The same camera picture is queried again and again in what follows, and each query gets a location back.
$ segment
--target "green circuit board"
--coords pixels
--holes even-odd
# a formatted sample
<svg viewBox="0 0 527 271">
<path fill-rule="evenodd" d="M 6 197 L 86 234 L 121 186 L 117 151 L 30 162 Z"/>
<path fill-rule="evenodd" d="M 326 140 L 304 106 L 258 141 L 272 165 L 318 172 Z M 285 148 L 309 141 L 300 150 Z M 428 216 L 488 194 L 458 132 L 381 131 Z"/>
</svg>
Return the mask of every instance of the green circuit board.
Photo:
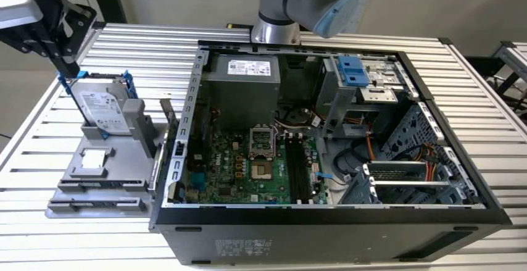
<svg viewBox="0 0 527 271">
<path fill-rule="evenodd" d="M 198 192 L 200 204 L 290 204 L 284 137 L 276 139 L 272 161 L 250 159 L 248 145 L 248 132 L 216 132 L 212 135 L 205 186 Z M 302 146 L 305 158 L 318 164 L 314 141 L 305 138 Z M 305 177 L 313 186 L 308 160 L 304 165 Z M 325 204 L 324 190 L 310 199 L 314 204 Z"/>
</svg>

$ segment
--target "metal table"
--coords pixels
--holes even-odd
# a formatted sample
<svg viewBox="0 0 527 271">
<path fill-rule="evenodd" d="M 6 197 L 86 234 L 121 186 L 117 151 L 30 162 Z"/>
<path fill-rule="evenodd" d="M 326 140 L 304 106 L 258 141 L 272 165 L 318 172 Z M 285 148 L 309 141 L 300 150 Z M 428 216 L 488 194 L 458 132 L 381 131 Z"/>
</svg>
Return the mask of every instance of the metal table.
<svg viewBox="0 0 527 271">
<path fill-rule="evenodd" d="M 517 77 L 527 81 L 527 43 L 502 41 L 493 57 L 498 57 Z"/>
<path fill-rule="evenodd" d="M 158 98 L 181 110 L 197 40 L 248 41 L 248 31 L 107 24 L 91 31 L 82 70 L 134 76 L 154 121 Z M 302 45 L 405 51 L 513 227 L 432 263 L 256 265 L 222 269 L 527 269 L 527 130 L 453 46 L 433 38 L 302 34 Z M 0 265 L 2 270 L 125 270 L 180 267 L 146 219 L 46 219 L 46 201 L 79 141 L 81 117 L 53 82 L 0 154 Z"/>
</svg>

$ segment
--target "white label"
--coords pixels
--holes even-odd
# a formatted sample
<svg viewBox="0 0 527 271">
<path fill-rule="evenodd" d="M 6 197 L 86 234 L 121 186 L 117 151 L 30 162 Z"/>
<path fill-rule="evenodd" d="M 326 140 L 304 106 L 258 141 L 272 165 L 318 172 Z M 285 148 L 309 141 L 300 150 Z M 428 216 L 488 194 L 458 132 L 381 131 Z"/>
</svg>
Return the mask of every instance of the white label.
<svg viewBox="0 0 527 271">
<path fill-rule="evenodd" d="M 129 132 L 117 99 L 111 94 L 82 91 L 79 92 L 79 97 L 87 108 L 91 120 L 99 129 L 109 134 Z"/>
<path fill-rule="evenodd" d="M 318 125 L 320 125 L 320 118 L 318 118 L 317 115 L 314 116 L 313 121 L 310 122 L 310 125 L 313 127 L 318 127 Z"/>
<path fill-rule="evenodd" d="M 272 239 L 221 239 L 216 240 L 216 251 L 220 257 L 268 256 Z"/>
<path fill-rule="evenodd" d="M 270 62 L 268 61 L 246 61 L 230 60 L 229 75 L 262 75 L 270 76 Z"/>
</svg>

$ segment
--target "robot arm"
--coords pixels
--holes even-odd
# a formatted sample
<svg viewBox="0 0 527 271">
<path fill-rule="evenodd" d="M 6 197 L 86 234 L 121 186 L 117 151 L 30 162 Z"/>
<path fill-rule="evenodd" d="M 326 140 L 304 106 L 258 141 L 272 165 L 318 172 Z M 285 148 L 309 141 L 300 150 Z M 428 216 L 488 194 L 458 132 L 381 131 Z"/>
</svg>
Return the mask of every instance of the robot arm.
<svg viewBox="0 0 527 271">
<path fill-rule="evenodd" d="M 0 41 L 21 53 L 49 58 L 61 75 L 71 78 L 78 73 L 75 54 L 94 18 L 90 7 L 67 0 L 0 0 Z"/>
<path fill-rule="evenodd" d="M 254 43 L 298 44 L 301 25 L 329 38 L 350 22 L 357 0 L 260 0 Z"/>
</svg>

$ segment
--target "motherboard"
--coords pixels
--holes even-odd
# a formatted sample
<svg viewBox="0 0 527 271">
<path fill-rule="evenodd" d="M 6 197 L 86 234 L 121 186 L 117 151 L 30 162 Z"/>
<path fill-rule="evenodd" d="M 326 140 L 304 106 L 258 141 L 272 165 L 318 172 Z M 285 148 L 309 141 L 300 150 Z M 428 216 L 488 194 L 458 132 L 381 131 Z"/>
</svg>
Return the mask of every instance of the motherboard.
<svg viewBox="0 0 527 271">
<path fill-rule="evenodd" d="M 188 202 L 326 204 L 313 138 L 268 130 L 213 132 L 208 167 L 192 172 Z"/>
</svg>

